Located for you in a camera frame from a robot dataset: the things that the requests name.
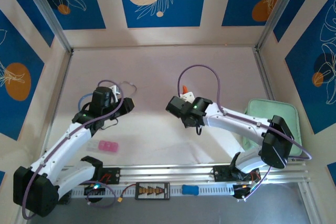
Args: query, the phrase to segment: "green towel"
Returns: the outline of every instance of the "green towel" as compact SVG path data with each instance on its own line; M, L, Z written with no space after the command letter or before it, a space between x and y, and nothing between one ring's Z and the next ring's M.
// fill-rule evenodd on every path
M246 110L247 115L255 116L258 118L272 119L274 115L278 115L285 119L290 131L292 132L295 142L301 144L301 134L299 125L299 114L297 109L288 103L276 102L263 99L253 99L248 103ZM256 147L257 144L252 140L243 137L243 149L249 150ZM293 145L290 150L291 156L301 155L302 150Z

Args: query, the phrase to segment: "blue block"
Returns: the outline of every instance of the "blue block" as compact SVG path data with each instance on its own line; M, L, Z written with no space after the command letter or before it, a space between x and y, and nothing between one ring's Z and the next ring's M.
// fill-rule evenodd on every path
M332 180L334 181L334 184L336 186L336 162L327 165L327 167L328 167L328 170L329 170L330 175L332 177Z
M187 186L187 185L183 185L182 186L182 194L183 195L195 195L197 196L200 191L199 191L199 187L198 186Z

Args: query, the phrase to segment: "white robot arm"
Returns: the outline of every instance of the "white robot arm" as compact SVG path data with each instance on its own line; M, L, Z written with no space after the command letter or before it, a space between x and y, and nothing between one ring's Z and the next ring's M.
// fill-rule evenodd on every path
M233 173L248 174L259 167L269 165L275 168L285 168L292 143L282 136L269 131L261 125L274 127L287 136L292 134L283 118L274 116L272 120L256 118L236 111L223 108L221 112L217 103L204 98L194 98L192 92L173 97L166 110L180 118L185 127L196 127L196 132L201 133L202 127L218 127L239 135L245 136L258 147L243 153L237 153L231 168Z
M117 92L116 88L97 87L92 101L75 115L59 141L29 168L21 166L16 170L14 203L21 206L24 203L28 210L44 217L55 208L60 198L74 187L87 180L100 179L103 163L89 156L82 158L77 165L65 172L61 171L76 151L104 126L106 120L114 120L133 110L132 99L124 98L118 101Z

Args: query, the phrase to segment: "pink eraser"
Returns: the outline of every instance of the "pink eraser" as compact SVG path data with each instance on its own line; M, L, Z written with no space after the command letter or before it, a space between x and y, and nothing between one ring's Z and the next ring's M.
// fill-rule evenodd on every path
M98 149L105 152L117 152L119 144L116 142L100 141Z

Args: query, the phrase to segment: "gray floor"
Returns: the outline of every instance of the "gray floor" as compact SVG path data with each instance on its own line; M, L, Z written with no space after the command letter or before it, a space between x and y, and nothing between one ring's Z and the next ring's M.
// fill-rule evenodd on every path
M47 217L29 224L76 223L176 223L176 224L304 224L310 223L296 184L262 185L247 202L231 196L174 197L169 201L137 201L125 198L113 208L89 207L84 199L58 206Z

